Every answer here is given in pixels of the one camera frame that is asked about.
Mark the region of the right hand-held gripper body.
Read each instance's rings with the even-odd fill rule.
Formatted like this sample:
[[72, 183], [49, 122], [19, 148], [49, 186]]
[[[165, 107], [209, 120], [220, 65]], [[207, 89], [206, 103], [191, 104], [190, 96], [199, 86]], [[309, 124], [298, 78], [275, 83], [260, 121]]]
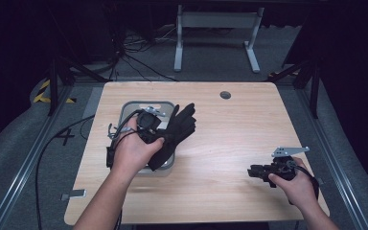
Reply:
[[310, 173], [305, 168], [302, 168], [294, 157], [294, 154], [299, 154], [306, 150], [309, 150], [309, 148], [278, 147], [271, 154], [273, 162], [270, 164], [270, 173], [276, 174], [284, 180], [292, 180], [296, 175], [296, 171], [309, 175]]

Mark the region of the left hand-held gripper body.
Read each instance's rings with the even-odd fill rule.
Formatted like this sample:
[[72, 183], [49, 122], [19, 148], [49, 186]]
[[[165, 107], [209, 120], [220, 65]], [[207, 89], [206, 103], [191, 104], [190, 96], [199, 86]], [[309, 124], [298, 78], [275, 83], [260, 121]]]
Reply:
[[137, 130], [142, 135], [154, 135], [157, 128], [161, 124], [161, 117], [165, 117], [166, 114], [160, 112], [153, 106], [144, 108], [137, 117]]

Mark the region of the grey plastic bin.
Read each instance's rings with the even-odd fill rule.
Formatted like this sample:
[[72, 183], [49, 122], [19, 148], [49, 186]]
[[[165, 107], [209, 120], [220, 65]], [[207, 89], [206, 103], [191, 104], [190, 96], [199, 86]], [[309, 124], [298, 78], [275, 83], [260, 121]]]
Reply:
[[[163, 101], [130, 101], [123, 105], [119, 126], [123, 125], [123, 121], [129, 116], [135, 116], [136, 110], [144, 110], [154, 116], [150, 130], [165, 129], [169, 123], [170, 116], [173, 112], [174, 104]], [[173, 170], [174, 155], [172, 155], [160, 168], [153, 171], [149, 166], [145, 166], [137, 173], [138, 176], [164, 177], [168, 176]]]

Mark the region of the black glove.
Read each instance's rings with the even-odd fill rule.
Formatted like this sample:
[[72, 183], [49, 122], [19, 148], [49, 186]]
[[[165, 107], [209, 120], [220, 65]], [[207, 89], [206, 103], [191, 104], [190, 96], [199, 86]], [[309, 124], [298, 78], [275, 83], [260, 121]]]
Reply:
[[155, 153], [148, 166], [152, 171], [159, 169], [175, 152], [176, 147], [196, 130], [195, 104], [189, 103], [181, 111], [176, 105], [165, 129], [156, 131], [156, 138], [163, 138], [162, 148]]

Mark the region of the person's left hand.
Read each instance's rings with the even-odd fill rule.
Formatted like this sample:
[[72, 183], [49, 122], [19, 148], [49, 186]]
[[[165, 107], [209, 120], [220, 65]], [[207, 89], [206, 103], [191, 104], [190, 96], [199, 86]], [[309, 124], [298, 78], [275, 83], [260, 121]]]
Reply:
[[120, 136], [110, 174], [117, 178], [132, 179], [163, 147], [164, 139], [158, 138], [154, 142], [146, 144], [135, 132], [137, 128], [136, 117], [130, 118], [126, 127], [131, 127], [131, 130]]

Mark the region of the person's right hand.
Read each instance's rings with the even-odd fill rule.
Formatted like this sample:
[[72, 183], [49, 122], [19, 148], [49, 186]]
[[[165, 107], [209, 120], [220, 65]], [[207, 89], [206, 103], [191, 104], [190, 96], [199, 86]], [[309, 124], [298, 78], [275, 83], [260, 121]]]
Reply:
[[292, 180], [284, 180], [273, 173], [268, 178], [285, 192], [289, 201], [301, 212], [319, 208], [311, 180], [304, 172], [297, 171]]

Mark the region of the black metal stand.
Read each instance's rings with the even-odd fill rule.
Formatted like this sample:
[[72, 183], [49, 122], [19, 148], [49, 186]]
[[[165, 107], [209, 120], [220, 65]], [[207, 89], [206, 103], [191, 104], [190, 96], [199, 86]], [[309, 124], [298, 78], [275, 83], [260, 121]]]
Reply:
[[317, 119], [317, 101], [320, 77], [319, 68], [315, 60], [304, 60], [279, 73], [270, 73], [266, 81], [276, 82], [286, 76], [290, 76], [294, 72], [297, 72], [296, 79], [292, 83], [295, 89], [304, 89], [309, 82], [311, 83], [309, 107], [311, 115], [314, 119]]
[[107, 79], [101, 77], [99, 74], [94, 71], [89, 70], [84, 67], [82, 64], [79, 64], [73, 61], [70, 58], [58, 56], [55, 57], [50, 65], [49, 69], [49, 80], [50, 80], [50, 110], [48, 115], [52, 116], [57, 107], [59, 105], [58, 99], [58, 80], [65, 86], [72, 86], [75, 82], [75, 75], [72, 73], [70, 68], [75, 68], [78, 71], [82, 72], [85, 76], [93, 79], [98, 82], [108, 82]]

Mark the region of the yellow black hazard tape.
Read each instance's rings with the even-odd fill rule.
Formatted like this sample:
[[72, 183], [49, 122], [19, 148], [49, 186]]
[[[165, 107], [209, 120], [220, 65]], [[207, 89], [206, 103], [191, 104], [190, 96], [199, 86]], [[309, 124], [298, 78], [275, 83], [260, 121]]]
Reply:
[[[34, 97], [34, 100], [33, 100], [34, 103], [50, 103], [51, 102], [51, 98], [44, 96], [44, 93], [46, 92], [49, 86], [50, 86], [50, 80], [46, 80], [45, 82], [41, 84], [36, 96]], [[66, 102], [68, 104], [73, 104], [77, 102], [77, 99], [68, 98]]]

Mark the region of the aluminium floor rail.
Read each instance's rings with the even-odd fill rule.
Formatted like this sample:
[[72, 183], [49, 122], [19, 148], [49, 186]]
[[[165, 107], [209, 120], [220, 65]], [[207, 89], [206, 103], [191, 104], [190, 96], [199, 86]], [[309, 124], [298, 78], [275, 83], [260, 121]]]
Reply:
[[18, 200], [25, 184], [27, 183], [32, 170], [35, 167], [37, 158], [39, 157], [40, 152], [43, 150], [43, 146], [48, 138], [49, 132], [51, 131], [52, 126], [54, 125], [58, 117], [59, 111], [65, 105], [65, 102], [69, 97], [72, 89], [72, 86], [64, 86], [58, 93], [57, 107], [54, 109], [54, 112], [50, 116], [47, 116], [45, 118], [41, 129], [34, 138], [34, 142], [27, 156], [22, 162], [20, 169], [16, 173], [10, 187], [8, 188], [8, 191], [3, 197], [0, 203], [0, 230], [3, 228], [8, 216], [10, 215], [12, 207]]
[[354, 226], [357, 230], [368, 230], [368, 220], [364, 216], [364, 213], [357, 202], [357, 197], [352, 184], [334, 156], [333, 149], [320, 122], [311, 114], [310, 100], [307, 94], [304, 90], [296, 90], [296, 95], [300, 104], [304, 107], [304, 113], [308, 117], [310, 125], [319, 141], [323, 158], [330, 170], [333, 180], [335, 181], [336, 188], [341, 195]]

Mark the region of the small grey metal bracket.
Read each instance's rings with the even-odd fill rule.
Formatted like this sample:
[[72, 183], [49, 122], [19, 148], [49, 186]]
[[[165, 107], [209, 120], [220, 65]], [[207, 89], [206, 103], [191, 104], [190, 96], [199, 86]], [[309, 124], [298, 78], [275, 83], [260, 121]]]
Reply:
[[85, 189], [72, 190], [68, 194], [62, 194], [60, 197], [60, 200], [65, 201], [65, 200], [69, 200], [70, 198], [85, 197], [85, 196], [86, 196]]

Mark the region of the white metal desk frame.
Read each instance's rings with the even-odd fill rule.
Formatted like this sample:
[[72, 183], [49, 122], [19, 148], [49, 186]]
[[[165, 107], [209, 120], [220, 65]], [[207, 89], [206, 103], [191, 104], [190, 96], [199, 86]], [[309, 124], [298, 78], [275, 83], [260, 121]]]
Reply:
[[182, 69], [184, 28], [229, 28], [251, 31], [250, 38], [245, 40], [243, 46], [252, 71], [259, 73], [261, 69], [254, 52], [254, 44], [264, 11], [264, 8], [258, 8], [256, 12], [184, 11], [183, 6], [179, 5], [176, 16], [177, 40], [173, 70], [180, 72]]

